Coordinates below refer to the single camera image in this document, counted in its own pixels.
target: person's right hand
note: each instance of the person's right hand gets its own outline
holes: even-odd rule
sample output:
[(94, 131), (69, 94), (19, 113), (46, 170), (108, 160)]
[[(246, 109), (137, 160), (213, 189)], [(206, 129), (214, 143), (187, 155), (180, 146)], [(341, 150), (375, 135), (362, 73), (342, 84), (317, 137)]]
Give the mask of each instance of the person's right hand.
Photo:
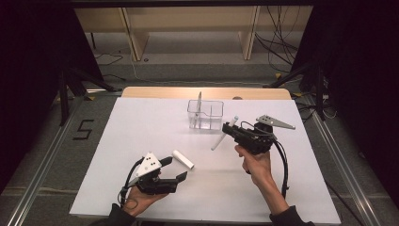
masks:
[(273, 179), (270, 152), (252, 155), (240, 145), (236, 145), (234, 149), (240, 157), (244, 157), (243, 169), (250, 173), (253, 184), (260, 186), (264, 183), (264, 180)]
[(289, 208), (272, 177), (270, 152), (252, 155), (245, 148), (237, 145), (234, 149), (244, 157), (243, 168), (250, 173), (253, 184), (261, 191), (272, 215), (277, 215)]

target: black sleeve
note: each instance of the black sleeve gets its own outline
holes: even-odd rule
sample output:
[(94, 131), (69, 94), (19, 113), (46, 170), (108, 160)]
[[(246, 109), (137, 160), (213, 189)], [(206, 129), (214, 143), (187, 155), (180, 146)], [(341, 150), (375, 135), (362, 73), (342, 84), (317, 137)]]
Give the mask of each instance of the black sleeve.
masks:
[(295, 206), (290, 206), (290, 208), (278, 215), (270, 215), (270, 219), (275, 226), (314, 225), (312, 222), (303, 222), (299, 214), (296, 212)]
[(135, 220), (135, 217), (130, 216), (113, 203), (108, 218), (95, 221), (90, 226), (131, 226)]

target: aluminum rail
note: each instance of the aluminum rail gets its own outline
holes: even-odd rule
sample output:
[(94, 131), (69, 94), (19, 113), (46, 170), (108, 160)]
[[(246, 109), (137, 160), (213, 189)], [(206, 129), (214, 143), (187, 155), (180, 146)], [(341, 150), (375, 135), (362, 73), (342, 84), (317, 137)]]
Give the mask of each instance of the aluminum rail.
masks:
[(71, 126), (71, 121), (73, 119), (73, 116), (75, 115), (79, 106), (83, 103), (83, 98), (84, 97), (75, 97), (71, 107), (71, 115), (68, 117), (64, 125), (59, 127), (56, 136), (53, 139), (53, 142), (50, 145), (46, 155), (41, 161), (38, 170), (33, 176), (32, 181), (30, 182), (29, 186), (26, 188), (25, 193), (23, 194), (17, 206), (13, 210), (8, 220), (7, 226), (22, 225), (24, 223), (27, 213), (29, 212), (30, 207), (33, 204), (33, 201), (35, 200), (49, 169), (53, 165), (54, 159), (56, 158), (59, 148), (62, 145), (62, 142), (65, 139), (65, 135)]
[[(310, 97), (306, 97), (306, 102), (309, 105), (314, 105), (314, 101)], [(358, 180), (356, 179), (354, 173), (350, 169), (347, 161), (345, 160), (343, 153), (341, 152), (340, 147), (331, 132), (329, 131), (327, 124), (324, 121), (321, 121), (320, 117), (317, 114), (313, 114), (313, 120), (316, 123), (317, 128), (319, 129), (320, 134), (323, 137), (324, 142), (326, 143), (328, 150), (337, 165), (338, 170), (340, 171), (343, 180), (348, 188), (349, 192), (352, 195), (352, 198), (358, 207), (361, 216), (363, 217), (366, 225), (369, 226), (378, 226), (381, 225), (380, 220), (378, 219), (373, 206), (371, 205), (369, 199), (361, 188)]]

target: finger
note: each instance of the finger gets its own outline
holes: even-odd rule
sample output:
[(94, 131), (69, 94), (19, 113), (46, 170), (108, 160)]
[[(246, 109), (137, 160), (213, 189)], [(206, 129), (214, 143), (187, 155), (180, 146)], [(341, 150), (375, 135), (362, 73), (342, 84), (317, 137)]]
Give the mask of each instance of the finger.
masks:
[(243, 161), (243, 169), (244, 169), (244, 171), (249, 171), (248, 164), (247, 164), (246, 160)]
[(235, 145), (234, 149), (238, 152), (240, 157), (246, 157), (248, 155), (247, 150), (240, 145)]

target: white cylinder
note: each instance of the white cylinder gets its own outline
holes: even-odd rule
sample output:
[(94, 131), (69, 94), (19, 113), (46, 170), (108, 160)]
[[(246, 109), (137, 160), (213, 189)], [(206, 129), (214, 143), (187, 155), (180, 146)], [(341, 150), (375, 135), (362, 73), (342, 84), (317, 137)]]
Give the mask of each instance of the white cylinder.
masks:
[(183, 163), (183, 165), (185, 165), (186, 167), (188, 167), (189, 169), (193, 169), (194, 168), (194, 163), (192, 163), (190, 160), (188, 160), (182, 153), (180, 153), (177, 150), (174, 150), (172, 152), (172, 156), (174, 158), (176, 158), (177, 160), (179, 160), (179, 162)]

